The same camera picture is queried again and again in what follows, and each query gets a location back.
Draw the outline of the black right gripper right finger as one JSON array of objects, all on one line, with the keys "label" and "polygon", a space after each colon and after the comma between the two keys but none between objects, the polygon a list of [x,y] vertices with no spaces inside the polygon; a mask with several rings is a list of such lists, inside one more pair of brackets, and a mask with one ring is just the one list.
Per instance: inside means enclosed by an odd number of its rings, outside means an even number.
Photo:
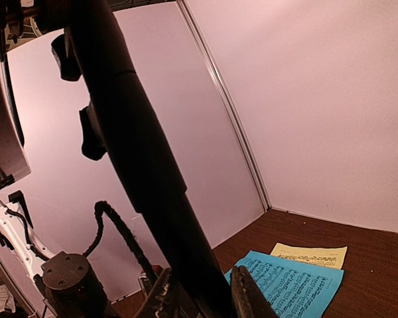
[{"label": "black right gripper right finger", "polygon": [[232,268],[230,287],[237,317],[278,317],[245,266]]}]

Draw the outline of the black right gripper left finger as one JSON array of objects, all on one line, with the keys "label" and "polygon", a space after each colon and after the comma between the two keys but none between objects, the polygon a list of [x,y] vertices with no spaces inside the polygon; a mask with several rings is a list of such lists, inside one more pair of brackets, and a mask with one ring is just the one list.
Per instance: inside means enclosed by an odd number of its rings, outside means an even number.
[{"label": "black right gripper left finger", "polygon": [[135,318],[174,317],[174,278],[172,270],[165,268]]}]

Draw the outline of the blue paper sheet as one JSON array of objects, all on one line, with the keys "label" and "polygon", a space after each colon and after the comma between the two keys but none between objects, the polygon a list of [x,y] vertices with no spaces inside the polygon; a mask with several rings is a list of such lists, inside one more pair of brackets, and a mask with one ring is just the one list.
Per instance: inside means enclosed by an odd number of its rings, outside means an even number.
[{"label": "blue paper sheet", "polygon": [[235,265],[247,268],[278,317],[322,317],[344,276],[343,270],[252,250]]}]

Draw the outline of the yellow sheet music paper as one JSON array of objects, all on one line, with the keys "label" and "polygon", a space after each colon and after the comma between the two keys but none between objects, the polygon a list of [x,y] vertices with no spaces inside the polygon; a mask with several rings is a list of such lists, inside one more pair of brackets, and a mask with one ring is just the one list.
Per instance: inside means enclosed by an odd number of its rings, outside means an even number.
[{"label": "yellow sheet music paper", "polygon": [[341,270],[347,250],[347,246],[342,248],[303,248],[278,242],[272,249],[271,256]]}]

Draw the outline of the black music stand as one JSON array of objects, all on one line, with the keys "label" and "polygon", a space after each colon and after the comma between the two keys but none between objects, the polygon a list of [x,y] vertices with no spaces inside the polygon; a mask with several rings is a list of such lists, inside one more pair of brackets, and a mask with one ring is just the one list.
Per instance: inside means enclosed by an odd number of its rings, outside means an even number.
[{"label": "black music stand", "polygon": [[64,31],[57,53],[83,78],[105,150],[176,278],[205,317],[233,317],[230,286],[186,196],[186,184],[107,1],[0,1],[0,189],[29,174],[7,61],[6,37],[34,17]]}]

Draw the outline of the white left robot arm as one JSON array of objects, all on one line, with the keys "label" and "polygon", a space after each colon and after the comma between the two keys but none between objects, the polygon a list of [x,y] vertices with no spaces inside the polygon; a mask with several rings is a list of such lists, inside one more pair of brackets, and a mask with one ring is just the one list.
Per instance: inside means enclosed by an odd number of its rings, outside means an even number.
[{"label": "white left robot arm", "polygon": [[55,317],[105,317],[108,299],[83,254],[52,252],[34,232],[21,191],[0,200],[0,244],[20,261]]}]

